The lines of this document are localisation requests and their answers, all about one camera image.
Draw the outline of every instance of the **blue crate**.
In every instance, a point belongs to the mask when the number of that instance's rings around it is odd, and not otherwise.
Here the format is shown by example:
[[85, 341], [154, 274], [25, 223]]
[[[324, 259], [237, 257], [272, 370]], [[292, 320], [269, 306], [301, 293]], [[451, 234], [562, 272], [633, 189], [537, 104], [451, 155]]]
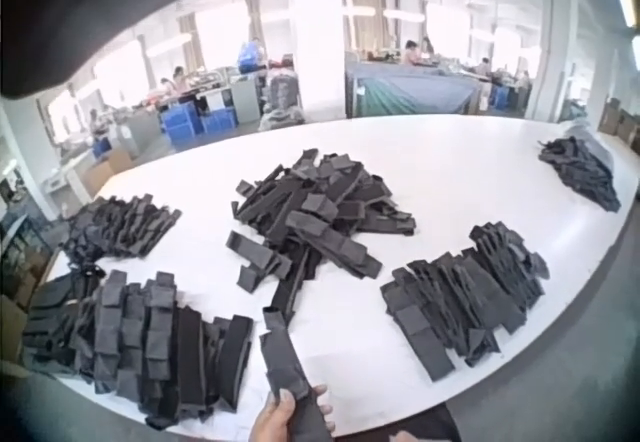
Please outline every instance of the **blue crate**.
[[215, 110], [202, 117], [202, 124], [207, 134], [225, 132], [238, 126], [234, 108]]
[[172, 127], [189, 124], [194, 128], [194, 132], [202, 132], [202, 124], [198, 118], [198, 111], [193, 102], [185, 102], [184, 104], [176, 105], [168, 110], [162, 112], [160, 115], [162, 119], [162, 125], [166, 130], [170, 130]]
[[170, 129], [167, 129], [166, 134], [173, 145], [188, 142], [196, 135], [191, 124], [173, 126]]

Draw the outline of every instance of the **white table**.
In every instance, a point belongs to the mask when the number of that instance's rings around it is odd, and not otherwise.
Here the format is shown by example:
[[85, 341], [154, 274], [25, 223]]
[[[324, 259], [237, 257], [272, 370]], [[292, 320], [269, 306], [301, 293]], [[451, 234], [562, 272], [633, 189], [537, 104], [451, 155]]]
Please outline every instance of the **white table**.
[[[247, 440], [268, 391], [257, 337], [263, 306], [275, 280], [250, 295], [236, 280], [245, 261], [225, 247], [230, 230], [256, 238], [231, 216], [240, 179], [260, 180], [277, 164], [292, 164], [303, 149], [348, 153], [384, 177], [401, 210], [418, 223], [414, 237], [361, 234], [357, 240], [384, 263], [377, 280], [358, 280], [331, 263], [305, 283], [290, 326], [293, 343], [312, 383], [329, 384], [336, 435], [403, 419], [446, 401], [485, 379], [533, 342], [584, 287], [614, 243], [629, 213], [637, 172], [614, 147], [615, 187], [622, 203], [607, 213], [564, 187], [552, 167], [538, 161], [538, 141], [560, 135], [558, 126], [494, 117], [458, 115], [384, 117], [300, 126], [226, 140], [143, 165], [113, 177], [101, 195], [130, 198], [145, 192], [179, 208], [183, 216], [146, 260], [102, 261], [107, 271], [144, 282], [157, 270], [173, 272], [182, 303], [203, 313], [242, 314], [256, 322], [237, 414], [217, 412], [202, 424], [170, 430], [193, 437]], [[509, 336], [498, 330], [501, 354], [469, 368], [452, 354], [456, 371], [431, 382], [409, 344], [385, 314], [379, 287], [391, 271], [414, 259], [433, 259], [471, 245], [476, 224], [503, 221], [531, 251], [547, 261], [546, 295], [527, 324]], [[66, 271], [58, 260], [53, 275]], [[95, 395], [76, 379], [63, 382], [88, 399], [143, 421], [137, 407], [115, 395]]]

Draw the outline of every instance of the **column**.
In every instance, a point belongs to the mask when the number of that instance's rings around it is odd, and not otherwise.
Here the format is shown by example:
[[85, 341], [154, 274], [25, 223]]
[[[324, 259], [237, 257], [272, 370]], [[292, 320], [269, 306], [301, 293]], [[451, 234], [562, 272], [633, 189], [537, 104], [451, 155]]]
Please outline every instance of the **column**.
[[611, 45], [611, 41], [607, 38], [603, 38], [599, 45], [600, 49], [596, 59], [596, 68], [593, 73], [593, 81], [591, 82], [589, 100], [587, 101], [587, 117], [593, 129], [597, 129], [600, 125], [604, 105], [611, 95], [609, 91], [614, 75], [616, 53]]
[[294, 63], [310, 122], [344, 119], [342, 0], [289, 0]]
[[0, 134], [16, 159], [24, 184], [48, 220], [58, 209], [42, 190], [42, 183], [60, 168], [60, 159], [51, 145], [38, 111], [36, 96], [0, 100]]
[[544, 0], [540, 67], [526, 118], [557, 122], [567, 89], [578, 31], [578, 0]]

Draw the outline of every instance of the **pile of black foam pieces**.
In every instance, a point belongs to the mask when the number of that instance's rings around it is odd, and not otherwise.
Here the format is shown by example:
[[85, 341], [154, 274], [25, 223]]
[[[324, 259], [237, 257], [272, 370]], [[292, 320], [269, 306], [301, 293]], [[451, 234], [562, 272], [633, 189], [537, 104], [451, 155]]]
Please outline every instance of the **pile of black foam pieces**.
[[287, 424], [289, 440], [332, 441], [318, 406], [318, 396], [304, 374], [282, 313], [265, 307], [263, 314], [269, 332], [260, 336], [260, 346], [271, 393], [278, 397], [280, 389], [287, 389], [296, 400], [295, 411]]
[[286, 323], [303, 281], [329, 259], [350, 274], [376, 278], [382, 264], [351, 239], [356, 232], [413, 235], [416, 222], [391, 202], [381, 177], [370, 175], [348, 155], [305, 150], [289, 169], [276, 167], [255, 186], [241, 181], [244, 203], [232, 202], [233, 216], [264, 236], [258, 244], [231, 232], [227, 247], [250, 262], [240, 269], [238, 285], [253, 292], [268, 275], [279, 280], [271, 306]]
[[185, 418], [204, 420], [216, 404], [235, 411], [253, 320], [236, 315], [205, 322], [199, 312], [179, 308], [176, 294], [173, 274], [158, 272], [143, 286], [112, 271], [93, 296], [60, 307], [66, 336], [56, 346], [65, 357], [63, 370], [50, 372], [79, 374], [96, 393], [115, 392], [138, 404], [157, 430]]
[[22, 361], [35, 372], [74, 373], [71, 347], [78, 301], [91, 297], [104, 272], [99, 267], [68, 274], [41, 285], [33, 294], [22, 332]]
[[70, 221], [62, 248], [72, 266], [92, 265], [102, 257], [146, 257], [182, 215], [151, 203], [152, 196], [131, 201], [98, 197]]
[[538, 278], [549, 278], [542, 257], [503, 223], [476, 226], [470, 238], [475, 247], [431, 263], [413, 261], [380, 288], [387, 313], [433, 381], [454, 369], [445, 349], [470, 367], [499, 352], [493, 331], [518, 330], [544, 293]]
[[551, 164], [560, 180], [607, 212], [620, 210], [611, 171], [575, 137], [543, 144], [538, 159]]

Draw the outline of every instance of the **hand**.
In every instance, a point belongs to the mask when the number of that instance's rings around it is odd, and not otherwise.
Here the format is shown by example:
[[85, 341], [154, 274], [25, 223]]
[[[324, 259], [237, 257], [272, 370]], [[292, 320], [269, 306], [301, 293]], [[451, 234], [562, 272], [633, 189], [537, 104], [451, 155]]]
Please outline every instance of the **hand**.
[[[327, 391], [326, 385], [314, 387], [316, 395], [320, 396]], [[276, 403], [276, 398], [269, 392], [267, 403], [258, 414], [249, 442], [287, 442], [289, 434], [287, 432], [287, 422], [293, 415], [296, 408], [296, 400], [288, 390], [280, 390], [280, 403]], [[321, 405], [320, 412], [329, 415], [333, 411], [330, 405]], [[336, 424], [327, 422], [329, 432], [336, 430]]]
[[391, 436], [391, 442], [429, 442], [428, 440], [421, 441], [416, 439], [409, 432], [405, 432], [404, 430], [398, 432], [396, 435]]

